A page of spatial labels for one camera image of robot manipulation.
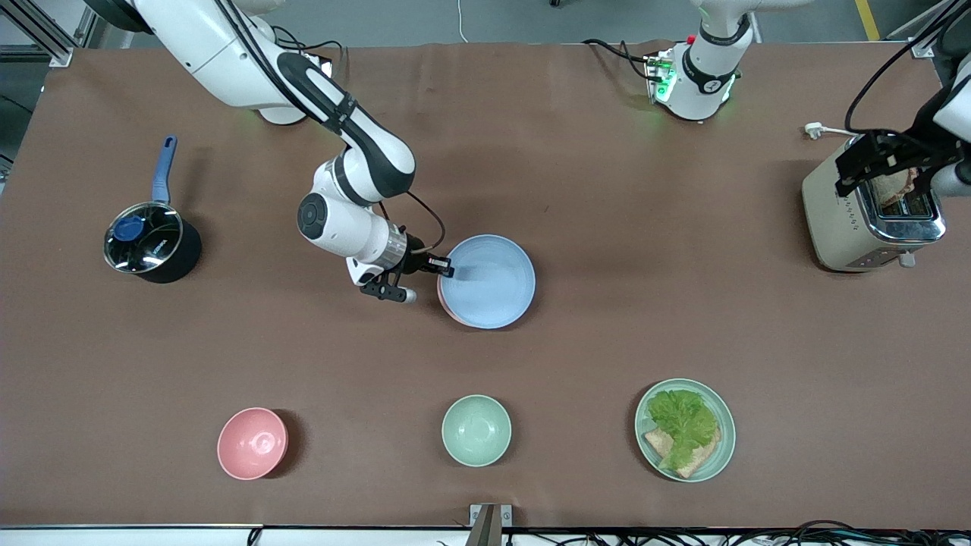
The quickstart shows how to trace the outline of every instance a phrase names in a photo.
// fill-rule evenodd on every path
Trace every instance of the blue handle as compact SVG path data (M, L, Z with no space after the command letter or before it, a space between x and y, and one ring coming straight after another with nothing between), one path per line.
M172 170L172 159L176 156L176 146L179 139L175 135L165 137L162 151L158 154L155 165L155 176L151 179L151 200L168 204L169 202L169 171Z

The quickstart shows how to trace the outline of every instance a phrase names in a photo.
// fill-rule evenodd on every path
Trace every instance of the metal clamp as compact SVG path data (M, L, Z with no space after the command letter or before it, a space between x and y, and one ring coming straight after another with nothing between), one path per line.
M512 504L472 504L469 506L472 531L465 546L500 546L502 529L513 526Z

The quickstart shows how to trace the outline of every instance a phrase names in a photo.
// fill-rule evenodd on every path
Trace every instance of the floor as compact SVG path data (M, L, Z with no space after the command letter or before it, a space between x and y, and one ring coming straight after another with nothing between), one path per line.
M698 28L698 13L687 0L562 0L559 8L547 0L289 0L265 18L308 43L338 40L351 48L453 44L461 42L458 2L469 42L644 42L683 39ZM935 3L871 2L882 36ZM797 10L759 14L758 26L765 42L867 40L852 0L817 0ZM0 33L0 43L6 43L3 39ZM114 28L100 41L108 48L128 43L132 48L160 47L153 36L132 37ZM48 70L43 62L0 62L0 191L4 158L16 159Z

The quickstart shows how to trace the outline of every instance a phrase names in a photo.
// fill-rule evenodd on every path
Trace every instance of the saucepan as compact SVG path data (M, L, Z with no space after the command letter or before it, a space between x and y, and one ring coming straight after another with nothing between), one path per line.
M199 232L169 204L169 172L179 139L165 137L151 181L151 201L128 207L105 232L105 261L152 283L188 274L202 254Z

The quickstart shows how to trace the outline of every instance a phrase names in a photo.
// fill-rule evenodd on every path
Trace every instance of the bread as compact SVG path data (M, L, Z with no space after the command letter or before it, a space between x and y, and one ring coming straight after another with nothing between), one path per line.
M674 438L670 434L661 430L660 428L655 428L654 430L648 432L644 435L644 439L648 440L651 447L657 451L657 454L662 458L668 456L671 453L671 448L674 446ZM702 464L707 461L712 454L715 452L715 448L721 442L721 428L715 429L715 435L712 436L712 441L708 443L707 446L702 446L700 448L695 448L691 452L691 462L681 468L676 468L675 472L682 478L690 478L691 474L697 471Z
M870 181L870 187L880 206L886 208L914 190L914 179L917 175L917 169L907 169L892 175L878 176Z

